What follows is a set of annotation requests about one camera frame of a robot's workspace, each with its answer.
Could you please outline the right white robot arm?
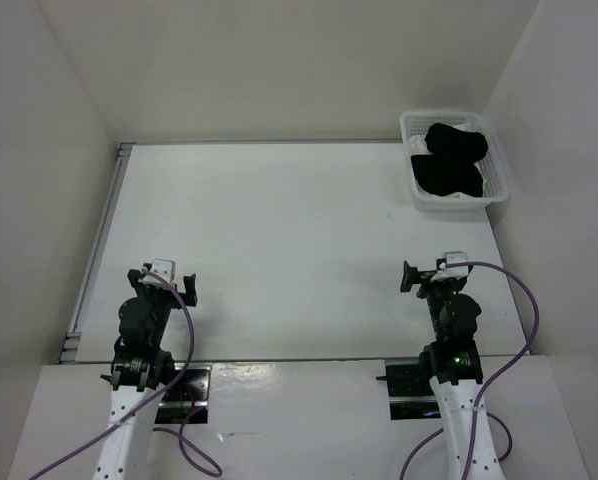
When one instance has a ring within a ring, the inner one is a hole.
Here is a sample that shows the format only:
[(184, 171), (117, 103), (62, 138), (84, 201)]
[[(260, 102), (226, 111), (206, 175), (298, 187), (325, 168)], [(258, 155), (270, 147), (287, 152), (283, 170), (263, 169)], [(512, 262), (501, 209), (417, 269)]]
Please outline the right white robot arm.
[(439, 407), (448, 477), (461, 479), (468, 468), (470, 479), (502, 479), (485, 401), (477, 398), (483, 371), (474, 335), (481, 308), (461, 292), (470, 273), (460, 265), (466, 260), (463, 252), (449, 252), (432, 270), (405, 264), (400, 291), (417, 285), (431, 317), (435, 340), (419, 355), (416, 372), (418, 384), (434, 394)]

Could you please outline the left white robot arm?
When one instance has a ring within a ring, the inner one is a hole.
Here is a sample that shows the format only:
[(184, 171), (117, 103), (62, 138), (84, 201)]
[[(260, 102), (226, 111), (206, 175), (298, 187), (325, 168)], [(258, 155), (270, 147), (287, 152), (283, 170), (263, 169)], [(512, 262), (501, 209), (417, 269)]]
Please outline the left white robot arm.
[(152, 429), (160, 400), (177, 390), (181, 375), (172, 355), (161, 348), (170, 313), (197, 304), (196, 276), (185, 276), (177, 290), (176, 263), (155, 259), (140, 270), (131, 269), (128, 280), (135, 296), (118, 310), (119, 338), (114, 345), (108, 427), (93, 477), (145, 479)]

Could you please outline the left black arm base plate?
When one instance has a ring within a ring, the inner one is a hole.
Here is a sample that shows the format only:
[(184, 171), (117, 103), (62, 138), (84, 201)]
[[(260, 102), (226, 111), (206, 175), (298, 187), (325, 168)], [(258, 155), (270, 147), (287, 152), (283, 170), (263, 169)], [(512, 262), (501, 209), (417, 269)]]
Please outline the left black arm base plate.
[(155, 424), (181, 425), (189, 414), (187, 424), (206, 424), (211, 386), (210, 364), (193, 363), (178, 383), (163, 396), (155, 416)]

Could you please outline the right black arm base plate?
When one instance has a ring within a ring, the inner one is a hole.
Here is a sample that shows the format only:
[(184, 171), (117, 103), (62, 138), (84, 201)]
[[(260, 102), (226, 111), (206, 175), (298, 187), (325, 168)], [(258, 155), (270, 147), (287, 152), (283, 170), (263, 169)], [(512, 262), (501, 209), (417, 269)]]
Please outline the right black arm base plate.
[(440, 411), (428, 379), (414, 359), (385, 362), (385, 372), (376, 377), (387, 389), (390, 419), (438, 419)]

